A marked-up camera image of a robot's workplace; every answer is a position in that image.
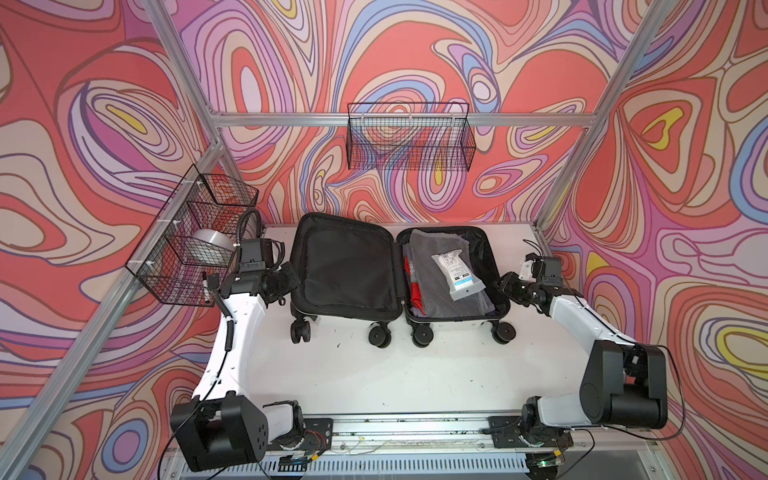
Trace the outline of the clear plastic packet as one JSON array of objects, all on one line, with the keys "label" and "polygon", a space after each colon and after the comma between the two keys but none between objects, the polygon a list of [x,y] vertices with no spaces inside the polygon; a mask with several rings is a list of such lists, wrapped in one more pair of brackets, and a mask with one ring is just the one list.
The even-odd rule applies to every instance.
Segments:
[{"label": "clear plastic packet", "polygon": [[461,258],[462,253],[461,249],[456,249],[431,256],[446,279],[448,293],[453,301],[479,294],[486,288],[483,281]]}]

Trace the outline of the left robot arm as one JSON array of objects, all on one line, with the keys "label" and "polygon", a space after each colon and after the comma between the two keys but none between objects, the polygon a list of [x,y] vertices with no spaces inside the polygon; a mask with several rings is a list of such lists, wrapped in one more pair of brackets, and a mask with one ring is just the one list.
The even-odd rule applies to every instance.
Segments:
[{"label": "left robot arm", "polygon": [[268,447],[293,450],[306,436],[297,401],[263,403],[246,389],[247,350],[268,306],[283,304],[298,277],[281,241],[240,240],[234,256],[229,274],[204,280],[220,311],[217,335],[191,399],[175,405],[170,418],[171,438],[193,472],[258,463]]}]

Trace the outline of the red t-shirt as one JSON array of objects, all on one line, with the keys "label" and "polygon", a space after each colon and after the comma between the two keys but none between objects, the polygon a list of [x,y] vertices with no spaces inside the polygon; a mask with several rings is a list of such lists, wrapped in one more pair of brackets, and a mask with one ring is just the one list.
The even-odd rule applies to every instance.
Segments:
[{"label": "red t-shirt", "polygon": [[421,288],[418,283],[415,267],[408,256],[404,257],[404,270],[409,283],[411,312],[417,317],[425,318],[426,312],[424,310]]}]

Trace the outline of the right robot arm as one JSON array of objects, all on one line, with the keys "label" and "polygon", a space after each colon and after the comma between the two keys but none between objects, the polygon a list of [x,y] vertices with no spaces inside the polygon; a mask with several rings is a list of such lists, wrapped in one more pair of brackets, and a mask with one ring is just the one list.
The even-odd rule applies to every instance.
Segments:
[{"label": "right robot arm", "polygon": [[642,344],[603,319],[566,285],[559,258],[530,253],[521,273],[504,274],[494,288],[555,321],[588,355],[577,389],[525,402],[516,426],[523,441],[538,444],[552,434],[583,427],[665,427],[667,359],[661,347]]}]

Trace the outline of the black suitcase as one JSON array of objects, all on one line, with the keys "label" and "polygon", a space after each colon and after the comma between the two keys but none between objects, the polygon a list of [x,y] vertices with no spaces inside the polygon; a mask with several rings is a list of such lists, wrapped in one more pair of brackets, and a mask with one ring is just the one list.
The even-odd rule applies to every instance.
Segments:
[{"label": "black suitcase", "polygon": [[[413,230],[457,234],[469,242],[470,266],[483,281],[495,311],[482,317],[428,319],[411,312],[404,257]],[[388,323],[404,316],[412,328],[412,341],[427,347],[438,322],[487,321],[493,339],[511,342],[516,331],[505,322],[510,301],[494,288],[500,274],[486,233],[474,226],[408,228],[392,235],[383,227],[325,213],[308,213],[299,221],[290,261],[300,278],[291,294],[290,326],[293,343],[309,341],[311,321],[320,316],[373,322],[368,340],[385,348],[391,342]]]}]

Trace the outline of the grey towel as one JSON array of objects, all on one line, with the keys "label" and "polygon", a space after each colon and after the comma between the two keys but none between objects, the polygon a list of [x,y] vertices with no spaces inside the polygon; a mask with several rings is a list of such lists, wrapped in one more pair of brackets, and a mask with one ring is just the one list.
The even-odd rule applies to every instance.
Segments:
[{"label": "grey towel", "polygon": [[469,242],[457,234],[413,230],[407,244],[411,283],[419,287],[417,316],[428,319],[482,317],[495,311],[485,285],[470,266]]}]

